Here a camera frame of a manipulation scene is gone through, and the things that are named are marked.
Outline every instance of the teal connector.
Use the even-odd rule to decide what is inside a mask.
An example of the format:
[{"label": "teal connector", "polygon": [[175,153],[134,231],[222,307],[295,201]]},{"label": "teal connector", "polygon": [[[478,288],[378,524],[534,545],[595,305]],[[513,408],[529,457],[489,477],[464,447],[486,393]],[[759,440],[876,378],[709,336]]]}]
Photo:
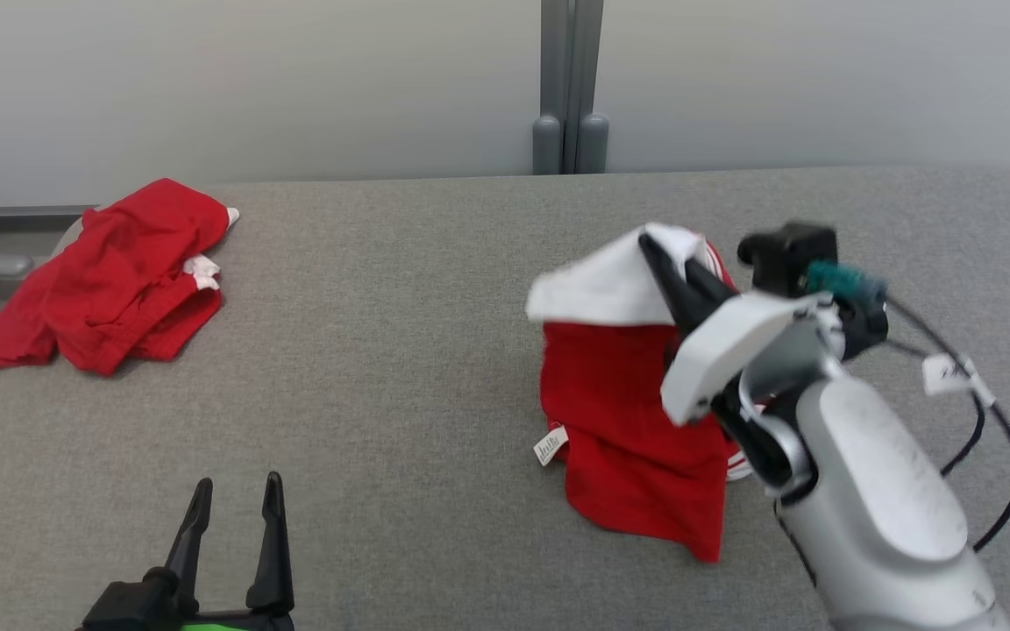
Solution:
[{"label": "teal connector", "polygon": [[858,269],[844,265],[814,260],[806,272],[805,288],[809,293],[830,292],[842,299],[882,301],[887,296],[887,284],[873,279]]}]

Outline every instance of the red cloth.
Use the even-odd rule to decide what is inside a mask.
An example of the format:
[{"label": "red cloth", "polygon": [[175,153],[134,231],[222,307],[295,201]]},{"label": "red cloth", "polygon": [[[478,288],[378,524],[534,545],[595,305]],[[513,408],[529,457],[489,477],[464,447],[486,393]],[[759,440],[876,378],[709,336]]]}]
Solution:
[{"label": "red cloth", "polygon": [[54,350],[101,376],[125,356],[173,359],[221,303],[182,264],[228,226],[223,205],[173,180],[85,212],[81,235],[0,312],[0,369],[48,363]]},{"label": "red cloth", "polygon": [[[732,284],[727,272],[722,279]],[[541,405],[567,427],[557,452],[579,513],[603,528],[680,541],[719,560],[727,458],[712,416],[678,428],[662,408],[667,344],[676,327],[544,323]]]}]

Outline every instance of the white cable tag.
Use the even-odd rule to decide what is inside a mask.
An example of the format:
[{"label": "white cable tag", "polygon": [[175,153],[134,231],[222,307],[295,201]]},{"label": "white cable tag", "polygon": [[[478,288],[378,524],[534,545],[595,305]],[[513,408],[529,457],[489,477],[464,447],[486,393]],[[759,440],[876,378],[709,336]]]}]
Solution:
[{"label": "white cable tag", "polygon": [[552,455],[564,447],[564,444],[569,440],[569,429],[561,426],[553,428],[552,431],[548,432],[544,438],[540,439],[540,442],[532,447],[532,450],[536,452],[536,458],[540,459],[540,466],[546,467],[548,462],[552,461]]},{"label": "white cable tag", "polygon": [[966,392],[973,388],[969,376],[961,372],[957,363],[945,352],[922,360],[922,382],[926,385],[926,395],[930,396]]}]

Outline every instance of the robotic arm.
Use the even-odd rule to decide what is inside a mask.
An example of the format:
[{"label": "robotic arm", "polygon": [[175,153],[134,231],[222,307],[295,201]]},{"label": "robotic arm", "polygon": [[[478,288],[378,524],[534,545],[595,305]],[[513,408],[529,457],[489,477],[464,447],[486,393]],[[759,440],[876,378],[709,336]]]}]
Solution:
[{"label": "robotic arm", "polygon": [[714,412],[744,448],[833,627],[1010,630],[953,492],[842,364],[887,338],[886,288],[833,273],[834,232],[747,236],[762,292],[746,295],[696,260],[681,279],[647,233],[638,244],[684,335],[663,407],[678,426]]}]

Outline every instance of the black cable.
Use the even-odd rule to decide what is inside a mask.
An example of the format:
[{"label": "black cable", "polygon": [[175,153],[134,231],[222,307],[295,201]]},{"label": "black cable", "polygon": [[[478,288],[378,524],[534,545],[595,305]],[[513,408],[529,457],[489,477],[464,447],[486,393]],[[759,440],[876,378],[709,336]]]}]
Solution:
[{"label": "black cable", "polygon": [[[903,316],[903,318],[909,320],[909,322],[913,324],[915,328],[921,331],[923,335],[928,336],[930,341],[936,343],[938,348],[941,348],[942,351],[945,351],[945,354],[949,355],[950,358],[953,359],[953,363],[956,364],[957,370],[961,371],[963,375],[970,376],[969,372],[966,371],[965,364],[963,364],[961,361],[960,352],[954,350],[953,347],[949,346],[949,343],[945,341],[945,339],[942,339],[941,335],[938,335],[936,331],[931,329],[929,327],[929,324],[926,324],[926,321],[921,319],[921,316],[918,316],[917,313],[914,313],[909,307],[906,307],[905,304],[902,304],[900,301],[894,299],[892,296],[887,296],[887,305],[889,305],[889,307],[893,308],[895,311],[898,311]],[[983,402],[980,401],[980,399],[978,399],[978,403],[981,403],[981,408],[983,408]],[[1007,438],[1007,444],[1009,444],[1010,446],[1010,421],[1007,420],[1007,415],[1003,413],[1002,408],[1000,408],[1000,404],[995,401],[993,402],[993,404],[989,405],[989,410],[993,411],[993,416],[995,416],[995,420],[997,420],[997,422],[1000,424],[1000,428],[1001,430],[1003,430],[1003,435],[1005,435],[1005,438]],[[987,546],[987,544],[989,544],[990,541],[993,541],[993,538],[1000,532],[1000,530],[1003,529],[1003,527],[1005,527],[1005,524],[1007,524],[1007,520],[1009,519],[1010,519],[1010,500],[1007,500],[1007,506],[1003,509],[1003,512],[1000,513],[1000,516],[999,518],[997,518],[997,521],[995,521],[993,526],[989,528],[989,531],[987,531],[985,535],[983,535],[979,539],[979,541],[977,541],[977,543],[974,544],[974,551],[977,552],[981,551],[981,549]]]},{"label": "black cable", "polygon": [[[887,338],[883,343],[894,348],[894,350],[903,352],[903,354],[917,356],[918,359],[925,359],[926,356],[929,356],[929,352],[923,350],[923,348],[914,346],[912,343],[906,343],[905,341]],[[974,447],[977,447],[977,443],[981,441],[981,436],[985,434],[985,404],[981,403],[977,395],[972,395],[971,398],[974,400],[974,407],[977,408],[977,427],[974,428],[974,434],[969,436],[966,446],[962,447],[957,451],[957,455],[954,455],[953,458],[949,459],[949,462],[946,462],[945,466],[941,467],[941,477],[949,477],[949,471],[953,470],[953,467],[956,467],[962,460],[965,460],[974,451]]]}]

